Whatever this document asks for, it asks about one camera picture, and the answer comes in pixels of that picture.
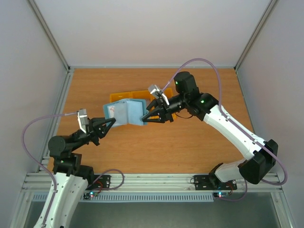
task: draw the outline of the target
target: gray floor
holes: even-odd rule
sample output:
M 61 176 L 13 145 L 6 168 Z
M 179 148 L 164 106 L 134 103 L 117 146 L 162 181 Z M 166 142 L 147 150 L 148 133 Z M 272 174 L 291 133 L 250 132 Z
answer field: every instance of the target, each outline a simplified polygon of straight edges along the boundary
M 32 228 L 44 202 L 32 202 L 25 228 Z M 279 228 L 270 193 L 240 202 L 79 203 L 71 228 Z

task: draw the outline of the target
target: black cable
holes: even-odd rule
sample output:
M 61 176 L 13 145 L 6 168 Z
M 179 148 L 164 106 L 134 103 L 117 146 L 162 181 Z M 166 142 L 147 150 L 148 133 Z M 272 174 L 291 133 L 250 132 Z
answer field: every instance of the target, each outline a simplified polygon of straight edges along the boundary
M 190 119 L 190 118 L 192 118 L 193 117 L 193 115 L 191 115 L 191 116 L 189 116 L 189 117 L 182 117 L 182 116 L 180 116 L 180 115 L 177 115 L 179 118 L 183 118 L 183 119 Z

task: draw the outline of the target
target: white wall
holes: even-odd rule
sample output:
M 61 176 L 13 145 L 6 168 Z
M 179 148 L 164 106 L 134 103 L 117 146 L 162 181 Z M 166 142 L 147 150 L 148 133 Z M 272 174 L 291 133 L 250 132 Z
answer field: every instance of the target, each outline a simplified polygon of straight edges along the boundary
M 283 186 L 297 226 L 304 226 L 304 1 L 280 0 L 239 70 L 254 129 L 279 144 Z
M 52 113 L 65 70 L 25 0 L 0 3 L 0 226 L 8 227 L 26 172 L 37 166 L 21 147 L 21 131 Z M 26 143 L 39 156 L 48 122 L 37 123 Z
M 269 0 L 36 2 L 71 66 L 234 67 Z

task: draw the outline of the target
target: wooden tabletop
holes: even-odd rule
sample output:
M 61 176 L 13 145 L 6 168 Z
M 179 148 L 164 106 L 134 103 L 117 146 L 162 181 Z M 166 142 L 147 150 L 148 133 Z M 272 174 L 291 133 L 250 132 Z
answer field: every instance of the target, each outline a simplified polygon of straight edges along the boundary
M 88 117 L 103 117 L 111 93 L 163 87 L 176 69 L 76 69 L 64 113 L 87 109 Z M 201 92 L 218 99 L 218 82 L 212 69 L 185 69 L 194 75 Z M 246 106 L 233 69 L 219 69 L 225 109 L 251 129 Z M 181 116 L 189 116 L 186 111 Z M 57 135 L 79 129 L 76 116 L 63 117 Z M 79 148 L 82 164 L 95 173 L 120 169 L 125 173 L 207 173 L 220 162 L 242 159 L 240 152 L 218 131 L 198 118 L 178 118 L 173 123 L 125 125 L 110 129 L 100 145 Z M 53 168 L 50 160 L 49 169 Z

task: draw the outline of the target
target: wooden table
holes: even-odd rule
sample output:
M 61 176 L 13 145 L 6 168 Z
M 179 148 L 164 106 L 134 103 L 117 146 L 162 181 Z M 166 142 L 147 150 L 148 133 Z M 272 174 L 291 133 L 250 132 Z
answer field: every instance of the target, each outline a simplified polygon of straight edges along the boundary
M 151 84 L 163 87 L 176 69 L 76 69 L 64 112 L 86 108 L 88 116 L 102 117 L 110 93 L 145 90 Z M 194 75 L 202 92 L 218 99 L 217 78 L 212 69 L 186 69 Z M 233 69 L 219 69 L 226 110 L 251 129 L 246 106 Z M 186 111 L 181 116 L 189 116 Z M 79 129 L 75 116 L 63 117 L 58 135 Z M 125 173 L 207 173 L 220 162 L 242 158 L 239 151 L 218 131 L 196 117 L 173 123 L 125 125 L 110 129 L 100 145 L 85 145 L 76 151 L 82 164 L 96 173 L 120 169 Z M 53 167 L 50 160 L 49 169 Z

